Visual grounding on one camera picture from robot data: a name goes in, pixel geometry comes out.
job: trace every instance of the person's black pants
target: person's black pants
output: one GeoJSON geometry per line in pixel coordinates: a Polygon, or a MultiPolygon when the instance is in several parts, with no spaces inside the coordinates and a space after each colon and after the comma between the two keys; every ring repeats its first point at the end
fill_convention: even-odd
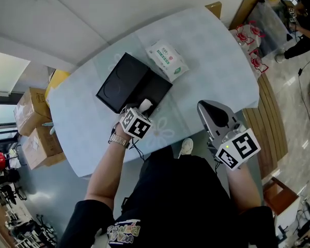
{"type": "Polygon", "coordinates": [[[287,50],[284,55],[286,59],[290,59],[308,51],[310,51],[310,39],[303,37],[295,46],[287,50]]]}

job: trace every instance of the person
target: person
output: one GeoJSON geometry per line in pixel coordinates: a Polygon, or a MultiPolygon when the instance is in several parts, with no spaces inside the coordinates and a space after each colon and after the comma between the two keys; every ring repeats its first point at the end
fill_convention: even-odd
{"type": "Polygon", "coordinates": [[[272,211],[261,206],[248,167],[227,171],[229,198],[208,162],[190,154],[188,141],[178,159],[170,146],[147,158],[121,216],[114,219],[124,145],[131,138],[120,124],[114,135],[117,142],[110,142],[92,174],[59,248],[277,247],[272,211]]]}
{"type": "Polygon", "coordinates": [[[275,60],[282,63],[284,60],[302,55],[310,51],[310,0],[298,0],[295,6],[295,11],[298,15],[298,21],[301,25],[296,23],[289,23],[289,28],[294,29],[296,32],[302,33],[300,41],[285,53],[277,54],[275,60]]]}

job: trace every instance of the sneaker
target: sneaker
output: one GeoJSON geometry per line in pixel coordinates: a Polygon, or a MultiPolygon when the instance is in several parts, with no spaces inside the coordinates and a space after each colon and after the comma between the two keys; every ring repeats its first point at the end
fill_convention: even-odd
{"type": "Polygon", "coordinates": [[[180,158],[181,155],[191,154],[192,150],[193,150],[193,140],[191,138],[184,139],[181,145],[181,150],[178,158],[180,158]]]}
{"type": "Polygon", "coordinates": [[[279,64],[281,64],[283,61],[286,60],[285,55],[283,53],[275,55],[274,59],[279,64]]]}

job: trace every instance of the light blue tablecloth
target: light blue tablecloth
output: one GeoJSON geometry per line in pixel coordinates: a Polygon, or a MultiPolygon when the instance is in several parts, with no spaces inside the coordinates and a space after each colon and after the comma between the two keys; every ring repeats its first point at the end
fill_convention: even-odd
{"type": "MultiPolygon", "coordinates": [[[[90,175],[103,156],[117,115],[96,93],[125,52],[161,73],[145,48],[168,41],[190,71],[174,85],[151,115],[151,131],[138,142],[150,153],[203,129],[196,106],[199,100],[222,102],[237,112],[257,107],[259,92],[253,72],[239,45],[206,8],[192,8],[156,21],[126,36],[92,58],[49,96],[58,139],[67,160],[80,177],[90,175]]],[[[128,150],[125,161],[138,157],[128,150]]]]}

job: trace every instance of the wristwatch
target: wristwatch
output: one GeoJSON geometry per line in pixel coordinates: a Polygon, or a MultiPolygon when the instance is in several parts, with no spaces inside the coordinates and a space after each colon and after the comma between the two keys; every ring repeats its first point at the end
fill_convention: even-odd
{"type": "Polygon", "coordinates": [[[124,139],[120,136],[117,136],[116,133],[113,133],[110,136],[108,143],[110,144],[111,142],[116,142],[120,145],[123,145],[125,148],[128,148],[130,145],[130,143],[126,139],[124,139]]]}

